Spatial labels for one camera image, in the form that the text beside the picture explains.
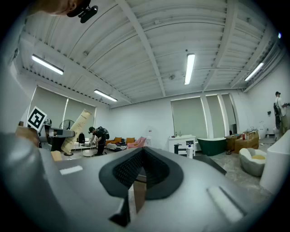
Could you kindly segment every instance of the bottle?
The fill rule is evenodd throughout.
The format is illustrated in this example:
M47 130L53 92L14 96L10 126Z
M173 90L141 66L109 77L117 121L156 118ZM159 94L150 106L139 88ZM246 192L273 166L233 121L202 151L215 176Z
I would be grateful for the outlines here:
M188 145L186 148L186 157L192 159L193 158L193 147Z

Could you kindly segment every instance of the backpack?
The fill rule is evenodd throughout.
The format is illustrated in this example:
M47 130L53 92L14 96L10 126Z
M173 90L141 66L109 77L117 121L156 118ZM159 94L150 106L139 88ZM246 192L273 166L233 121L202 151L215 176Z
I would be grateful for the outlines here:
M78 143L85 143L85 135L83 133L78 136Z
M275 123L276 123L276 128L280 129L281 126L281 116L280 116L280 108L277 107L276 103L274 103L274 114L275 114Z
M105 129L105 128L103 128L103 127L100 126L100 127L97 128L97 133L98 132L99 133L101 132L102 134L105 133L106 140L108 140L110 138L110 135L109 135L109 132L108 132L107 129Z

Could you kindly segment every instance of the pink chair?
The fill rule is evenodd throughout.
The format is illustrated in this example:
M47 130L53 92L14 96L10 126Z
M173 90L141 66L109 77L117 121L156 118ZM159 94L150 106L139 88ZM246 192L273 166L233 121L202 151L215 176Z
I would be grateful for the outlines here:
M146 138L139 138L137 141L135 141L134 143L128 143L127 144L127 149L129 148L137 148L137 147L144 147L146 142Z

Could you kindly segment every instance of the white cabinet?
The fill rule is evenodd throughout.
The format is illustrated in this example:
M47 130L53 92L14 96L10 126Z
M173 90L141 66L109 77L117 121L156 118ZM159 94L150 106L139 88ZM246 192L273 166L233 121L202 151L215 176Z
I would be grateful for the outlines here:
M193 135L183 135L183 136L177 136L175 138L168 138L169 142L169 152L174 153L174 145L179 144L179 149L186 149L189 144L193 147L193 155L195 156L195 136ZM179 155L185 155L186 151L181 150L178 151Z

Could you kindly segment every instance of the white toilet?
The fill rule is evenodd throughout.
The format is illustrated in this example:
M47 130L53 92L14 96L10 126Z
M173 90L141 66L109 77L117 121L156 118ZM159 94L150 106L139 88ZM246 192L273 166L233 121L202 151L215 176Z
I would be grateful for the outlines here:
M265 125L263 125L262 122L260 122L258 131L259 131L260 140L264 139L266 137L266 129L265 129Z

